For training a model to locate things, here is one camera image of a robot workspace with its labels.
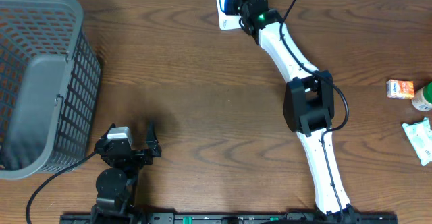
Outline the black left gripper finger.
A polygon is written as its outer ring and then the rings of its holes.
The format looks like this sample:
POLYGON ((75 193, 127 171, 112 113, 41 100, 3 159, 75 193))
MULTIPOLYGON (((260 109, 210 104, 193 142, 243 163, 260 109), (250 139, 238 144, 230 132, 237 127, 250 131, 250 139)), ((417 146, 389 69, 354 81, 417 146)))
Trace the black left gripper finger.
POLYGON ((148 146, 148 149, 151 150, 152 152, 161 151, 161 147, 159 145, 159 141, 155 133, 154 123, 149 123, 148 125, 145 142, 146 145, 148 146))
POLYGON ((109 131, 112 129, 112 128, 114 128, 115 127, 115 124, 114 123, 112 123, 110 126, 109 126, 109 128, 108 128, 108 130, 97 140, 97 142, 96 142, 96 144, 95 144, 95 146, 94 146, 94 151, 95 152, 105 152, 105 146, 108 144, 108 138, 107 138, 107 136, 108 136, 108 134, 109 134, 109 131))

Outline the orange snack packet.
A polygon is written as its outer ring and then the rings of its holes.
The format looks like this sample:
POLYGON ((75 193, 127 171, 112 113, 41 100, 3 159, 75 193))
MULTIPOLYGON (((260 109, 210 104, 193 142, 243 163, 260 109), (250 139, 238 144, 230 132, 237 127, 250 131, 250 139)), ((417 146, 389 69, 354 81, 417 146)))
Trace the orange snack packet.
POLYGON ((387 97, 394 99, 412 99, 415 96, 413 81, 391 79, 386 82, 387 97))

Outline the green lid jar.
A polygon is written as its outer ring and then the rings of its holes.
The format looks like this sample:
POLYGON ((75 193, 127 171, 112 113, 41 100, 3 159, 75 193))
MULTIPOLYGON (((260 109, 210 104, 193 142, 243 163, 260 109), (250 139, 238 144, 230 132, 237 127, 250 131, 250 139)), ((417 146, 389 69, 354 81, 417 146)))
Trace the green lid jar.
POLYGON ((422 87, 415 93, 414 98, 411 100, 411 103, 415 109, 423 112, 431 110, 431 88, 432 83, 430 82, 428 85, 422 87))

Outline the light green wet wipes pack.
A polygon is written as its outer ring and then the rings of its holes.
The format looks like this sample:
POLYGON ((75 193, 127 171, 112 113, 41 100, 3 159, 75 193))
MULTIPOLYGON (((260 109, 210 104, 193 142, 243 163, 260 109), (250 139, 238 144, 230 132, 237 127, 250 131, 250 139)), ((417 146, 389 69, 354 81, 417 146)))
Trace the light green wet wipes pack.
POLYGON ((421 165, 431 162, 431 125, 429 118, 425 117, 421 122, 409 125, 402 124, 402 128, 415 150, 421 165))

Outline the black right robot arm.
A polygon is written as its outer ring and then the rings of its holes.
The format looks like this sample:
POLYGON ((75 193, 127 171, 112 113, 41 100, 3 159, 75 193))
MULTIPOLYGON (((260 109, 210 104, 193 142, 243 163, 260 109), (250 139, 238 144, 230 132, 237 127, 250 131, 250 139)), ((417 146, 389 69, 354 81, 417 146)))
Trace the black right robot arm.
POLYGON ((342 222, 350 207, 333 150, 332 133, 348 122, 349 107, 331 73, 320 71, 301 52, 286 24, 287 14, 268 0, 216 0, 221 30, 241 29, 272 58, 286 89, 283 117, 305 151, 315 204, 342 222))

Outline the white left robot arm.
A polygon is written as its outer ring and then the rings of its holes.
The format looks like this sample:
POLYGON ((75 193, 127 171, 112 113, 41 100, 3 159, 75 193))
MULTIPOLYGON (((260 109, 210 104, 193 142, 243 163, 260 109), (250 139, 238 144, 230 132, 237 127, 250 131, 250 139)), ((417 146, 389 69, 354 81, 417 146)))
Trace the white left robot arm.
POLYGON ((147 128, 145 149, 134 150, 132 143, 130 129, 113 124, 95 144, 95 152, 109 168, 96 181, 91 223, 146 223, 144 212, 134 207, 134 197, 140 170, 162 153, 154 124, 147 128))

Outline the white barcode scanner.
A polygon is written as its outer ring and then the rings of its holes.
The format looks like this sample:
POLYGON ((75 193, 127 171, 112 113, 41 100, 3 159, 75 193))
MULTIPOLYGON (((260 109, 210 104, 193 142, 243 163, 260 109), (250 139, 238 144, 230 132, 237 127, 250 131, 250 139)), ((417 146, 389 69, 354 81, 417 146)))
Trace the white barcode scanner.
POLYGON ((226 15, 225 0, 217 1, 217 13, 219 18, 219 27, 221 30, 236 30, 240 29, 239 20, 240 15, 226 15))

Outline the grey plastic basket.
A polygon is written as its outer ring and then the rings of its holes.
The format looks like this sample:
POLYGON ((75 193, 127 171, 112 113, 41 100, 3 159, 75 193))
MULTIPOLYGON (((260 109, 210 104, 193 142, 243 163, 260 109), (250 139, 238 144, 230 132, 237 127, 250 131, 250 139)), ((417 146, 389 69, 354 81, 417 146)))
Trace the grey plastic basket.
POLYGON ((101 64, 76 0, 1 0, 1 178, 86 156, 101 64))

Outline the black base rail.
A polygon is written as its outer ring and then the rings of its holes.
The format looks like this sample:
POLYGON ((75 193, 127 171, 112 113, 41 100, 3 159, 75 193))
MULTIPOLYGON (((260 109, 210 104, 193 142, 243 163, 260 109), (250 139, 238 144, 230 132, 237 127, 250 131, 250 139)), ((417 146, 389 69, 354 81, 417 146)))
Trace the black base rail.
MULTIPOLYGON (((332 219, 320 219, 312 213, 286 213, 283 215, 198 215, 174 213, 149 213, 139 223, 147 224, 260 224, 260 223, 334 223, 332 219)), ((345 215, 344 223, 398 224, 396 215, 352 213, 345 215)))

